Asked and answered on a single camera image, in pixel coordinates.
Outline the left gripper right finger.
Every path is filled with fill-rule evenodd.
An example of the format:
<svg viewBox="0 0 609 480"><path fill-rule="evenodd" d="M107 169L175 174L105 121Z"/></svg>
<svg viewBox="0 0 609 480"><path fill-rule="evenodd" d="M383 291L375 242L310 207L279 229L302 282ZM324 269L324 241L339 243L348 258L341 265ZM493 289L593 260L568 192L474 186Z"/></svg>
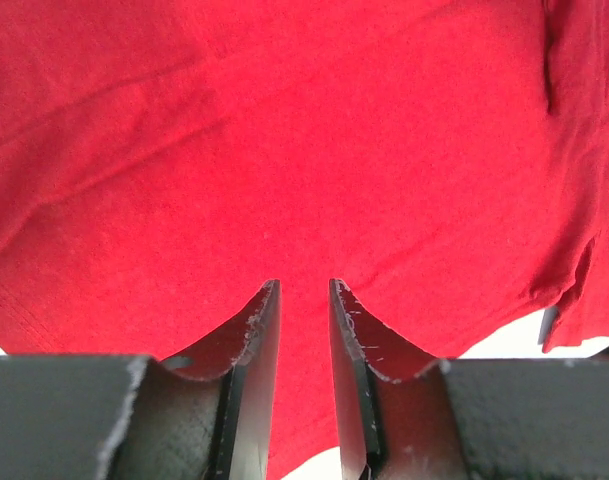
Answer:
<svg viewBox="0 0 609 480"><path fill-rule="evenodd" d="M609 356L434 357L332 280L346 479L609 479Z"/></svg>

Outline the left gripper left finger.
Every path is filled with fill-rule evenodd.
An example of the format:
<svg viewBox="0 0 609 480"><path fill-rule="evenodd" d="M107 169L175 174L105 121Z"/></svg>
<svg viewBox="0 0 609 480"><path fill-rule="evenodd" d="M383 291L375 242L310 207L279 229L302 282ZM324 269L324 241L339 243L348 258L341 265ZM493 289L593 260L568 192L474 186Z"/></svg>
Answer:
<svg viewBox="0 0 609 480"><path fill-rule="evenodd" d="M281 286L165 359L0 356L0 479L262 479Z"/></svg>

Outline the red t shirt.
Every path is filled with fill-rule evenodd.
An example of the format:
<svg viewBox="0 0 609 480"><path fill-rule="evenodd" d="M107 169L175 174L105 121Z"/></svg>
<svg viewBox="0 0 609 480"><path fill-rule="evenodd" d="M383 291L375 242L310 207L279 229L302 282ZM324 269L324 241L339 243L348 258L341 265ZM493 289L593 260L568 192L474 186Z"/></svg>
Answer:
<svg viewBox="0 0 609 480"><path fill-rule="evenodd" d="M272 278L274 479L337 442L332 278L435 356L609 345L609 1L0 1L0 348Z"/></svg>

